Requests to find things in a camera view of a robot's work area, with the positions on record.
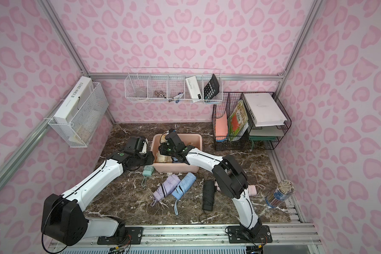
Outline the cream umbrella black stripes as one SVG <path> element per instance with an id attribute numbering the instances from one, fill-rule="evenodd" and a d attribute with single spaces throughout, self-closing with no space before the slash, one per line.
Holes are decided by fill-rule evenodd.
<path id="1" fill-rule="evenodd" d="M 172 157 L 171 156 L 165 156 L 162 155 L 159 151 L 157 152 L 157 158 L 156 163 L 172 163 Z"/>

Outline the mint green umbrella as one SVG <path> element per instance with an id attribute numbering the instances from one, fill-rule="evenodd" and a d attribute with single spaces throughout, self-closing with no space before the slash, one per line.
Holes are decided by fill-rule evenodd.
<path id="1" fill-rule="evenodd" d="M 144 177 L 151 177 L 154 171 L 155 171 L 155 168 L 153 166 L 146 165 L 146 166 L 144 166 L 142 175 Z"/>

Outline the lilac umbrella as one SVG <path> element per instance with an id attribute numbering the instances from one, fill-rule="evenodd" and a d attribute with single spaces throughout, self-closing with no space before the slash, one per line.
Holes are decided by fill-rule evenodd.
<path id="1" fill-rule="evenodd" d="M 151 202 L 151 207 L 155 206 L 162 199 L 170 195 L 177 185 L 180 183 L 180 178 L 172 174 L 170 175 L 153 193 L 153 200 Z"/>

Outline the light blue umbrella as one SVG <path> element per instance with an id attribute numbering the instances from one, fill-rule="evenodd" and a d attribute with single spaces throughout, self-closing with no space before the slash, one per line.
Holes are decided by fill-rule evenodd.
<path id="1" fill-rule="evenodd" d="M 180 181 L 180 183 L 173 190 L 172 196 L 176 199 L 174 204 L 175 215 L 178 215 L 177 203 L 190 190 L 195 181 L 196 176 L 193 173 L 187 173 L 187 175 Z"/>

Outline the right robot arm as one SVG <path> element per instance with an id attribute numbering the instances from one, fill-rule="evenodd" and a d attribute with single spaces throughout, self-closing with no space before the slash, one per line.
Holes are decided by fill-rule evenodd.
<path id="1" fill-rule="evenodd" d="M 165 142 L 158 150 L 164 156 L 176 158 L 179 162 L 198 166 L 211 172 L 221 192 L 231 198 L 239 215 L 240 225 L 251 239 L 259 235 L 262 227 L 249 197 L 248 177 L 232 155 L 215 156 L 195 146 L 187 146 L 174 129 L 165 136 Z"/>

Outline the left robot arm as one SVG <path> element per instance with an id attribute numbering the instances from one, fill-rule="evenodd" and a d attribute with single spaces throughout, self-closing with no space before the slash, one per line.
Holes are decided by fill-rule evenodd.
<path id="1" fill-rule="evenodd" d="M 87 218 L 84 211 L 92 200 L 113 180 L 126 171 L 151 165 L 154 156 L 145 137 L 131 137 L 89 176 L 60 195 L 51 194 L 43 205 L 41 233 L 66 246 L 84 238 L 109 238 L 121 244 L 126 239 L 124 223 L 119 219 Z"/>

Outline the white long box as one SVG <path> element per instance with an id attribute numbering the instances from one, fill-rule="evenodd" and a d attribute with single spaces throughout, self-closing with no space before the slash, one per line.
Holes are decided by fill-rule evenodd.
<path id="1" fill-rule="evenodd" d="M 94 85 L 92 80 L 82 76 L 55 113 L 55 122 L 58 124 L 69 124 L 92 94 L 93 90 Z"/>

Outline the pink folded umbrella lying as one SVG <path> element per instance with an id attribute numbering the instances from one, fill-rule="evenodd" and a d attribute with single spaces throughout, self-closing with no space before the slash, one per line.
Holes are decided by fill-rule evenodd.
<path id="1" fill-rule="evenodd" d="M 249 185 L 248 186 L 248 195 L 249 196 L 256 196 L 257 195 L 257 187 L 255 185 Z"/>

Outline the black calculator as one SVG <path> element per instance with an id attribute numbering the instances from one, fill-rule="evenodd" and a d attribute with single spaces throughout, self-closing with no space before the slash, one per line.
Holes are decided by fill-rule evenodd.
<path id="1" fill-rule="evenodd" d="M 205 100 L 211 100 L 219 94 L 220 84 L 215 74 L 212 75 L 209 82 L 205 85 L 203 94 Z"/>

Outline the green red book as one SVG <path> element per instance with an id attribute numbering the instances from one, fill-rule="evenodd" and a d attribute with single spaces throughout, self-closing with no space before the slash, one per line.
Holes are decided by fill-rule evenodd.
<path id="1" fill-rule="evenodd" d="M 232 114 L 228 118 L 228 140 L 238 141 L 248 127 L 248 116 L 243 100 L 239 100 Z"/>

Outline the green tray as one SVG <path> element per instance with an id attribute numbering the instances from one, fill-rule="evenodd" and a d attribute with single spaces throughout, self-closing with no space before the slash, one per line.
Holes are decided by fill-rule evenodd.
<path id="1" fill-rule="evenodd" d="M 284 135 L 284 130 L 279 129 L 277 126 L 260 127 L 251 129 L 248 133 L 248 139 L 252 142 L 252 147 L 254 147 L 255 142 L 259 142 L 261 148 L 274 150 Z"/>

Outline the white paper stack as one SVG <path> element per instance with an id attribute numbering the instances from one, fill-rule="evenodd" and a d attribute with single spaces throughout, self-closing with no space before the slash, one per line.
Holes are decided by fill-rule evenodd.
<path id="1" fill-rule="evenodd" d="M 243 100 L 255 127 L 282 126 L 287 120 L 270 93 L 247 93 Z"/>

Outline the glitter pen cup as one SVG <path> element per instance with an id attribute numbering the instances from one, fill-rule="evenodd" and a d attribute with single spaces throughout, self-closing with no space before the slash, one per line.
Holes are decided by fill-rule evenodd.
<path id="1" fill-rule="evenodd" d="M 276 208 L 295 193 L 295 186 L 289 180 L 282 180 L 265 197 L 266 204 L 270 208 Z"/>

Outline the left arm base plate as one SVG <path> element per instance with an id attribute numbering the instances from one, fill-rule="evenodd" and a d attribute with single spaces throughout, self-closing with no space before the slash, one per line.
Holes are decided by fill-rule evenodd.
<path id="1" fill-rule="evenodd" d="M 141 244 L 144 228 L 139 226 L 122 226 L 111 237 L 99 237 L 98 245 L 126 245 L 126 244 Z"/>

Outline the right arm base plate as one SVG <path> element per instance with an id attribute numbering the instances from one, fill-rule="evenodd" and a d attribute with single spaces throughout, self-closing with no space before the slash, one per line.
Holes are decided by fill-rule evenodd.
<path id="1" fill-rule="evenodd" d="M 228 235 L 230 243 L 268 244 L 273 242 L 272 233 L 267 225 L 262 225 L 257 232 L 252 232 L 242 225 L 228 226 L 225 233 Z"/>

